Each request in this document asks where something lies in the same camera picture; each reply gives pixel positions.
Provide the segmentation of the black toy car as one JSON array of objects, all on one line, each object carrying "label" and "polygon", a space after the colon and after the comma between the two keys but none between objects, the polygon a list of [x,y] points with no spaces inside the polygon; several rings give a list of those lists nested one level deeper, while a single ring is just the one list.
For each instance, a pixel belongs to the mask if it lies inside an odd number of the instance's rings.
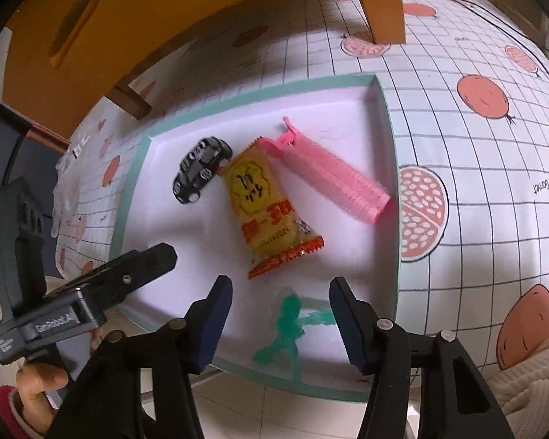
[{"label": "black toy car", "polygon": [[232,156],[233,151],[224,140],[217,137],[200,139],[181,160],[173,179],[172,192],[176,200],[181,204],[197,202],[201,190]]}]

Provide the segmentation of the green toy figure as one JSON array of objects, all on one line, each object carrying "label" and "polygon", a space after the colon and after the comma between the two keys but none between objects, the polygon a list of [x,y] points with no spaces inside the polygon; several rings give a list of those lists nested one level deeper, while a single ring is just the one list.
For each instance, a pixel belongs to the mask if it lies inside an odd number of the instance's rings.
[{"label": "green toy figure", "polygon": [[266,347],[253,355],[253,361],[259,365],[271,365],[276,356],[285,353],[290,362],[291,377],[295,383],[301,383],[302,373],[299,366],[297,342],[305,335],[305,326],[335,325],[335,317],[330,307],[315,309],[300,316],[303,301],[295,293],[287,295],[280,302],[279,317],[276,319],[276,337]]}]

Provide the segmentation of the white teal shallow tray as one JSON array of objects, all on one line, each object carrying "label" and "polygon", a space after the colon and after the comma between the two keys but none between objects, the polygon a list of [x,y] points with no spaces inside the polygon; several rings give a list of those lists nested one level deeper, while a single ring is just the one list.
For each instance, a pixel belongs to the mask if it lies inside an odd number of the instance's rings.
[{"label": "white teal shallow tray", "polygon": [[[376,221],[357,217],[337,185],[273,173],[245,155],[289,128],[389,193]],[[128,173],[113,256],[170,244],[175,268],[129,295],[128,319],[153,331],[231,278],[232,307],[213,359],[224,371],[290,393],[363,401],[328,302],[333,278],[379,315],[397,311],[400,214],[395,142],[372,74],[290,82],[212,103],[145,132]]]}]

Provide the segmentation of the wooden nightstand cabinet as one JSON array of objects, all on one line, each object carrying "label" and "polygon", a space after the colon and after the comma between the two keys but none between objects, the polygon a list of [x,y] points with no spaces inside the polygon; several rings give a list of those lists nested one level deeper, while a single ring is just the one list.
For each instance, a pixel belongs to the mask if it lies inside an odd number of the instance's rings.
[{"label": "wooden nightstand cabinet", "polygon": [[[62,137],[109,98],[142,118],[131,81],[248,10],[287,0],[25,0],[11,17],[4,103]],[[403,0],[360,0],[378,44],[404,43]]]}]

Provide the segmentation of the yellow snack packet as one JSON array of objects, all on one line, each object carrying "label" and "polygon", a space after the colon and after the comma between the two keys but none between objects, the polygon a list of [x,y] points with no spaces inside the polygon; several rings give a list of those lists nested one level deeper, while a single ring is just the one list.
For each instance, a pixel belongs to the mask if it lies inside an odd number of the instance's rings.
[{"label": "yellow snack packet", "polygon": [[324,247],[324,238],[295,210],[258,140],[221,170],[234,216],[252,253],[249,279]]}]

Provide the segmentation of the pink hair roller clip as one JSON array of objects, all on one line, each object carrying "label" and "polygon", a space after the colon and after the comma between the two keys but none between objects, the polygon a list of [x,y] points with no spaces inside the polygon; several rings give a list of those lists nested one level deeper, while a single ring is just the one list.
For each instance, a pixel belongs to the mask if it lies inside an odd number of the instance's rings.
[{"label": "pink hair roller clip", "polygon": [[374,225],[391,196],[375,179],[363,175],[337,155],[306,137],[283,116],[287,131],[259,145],[321,195],[355,219]]}]

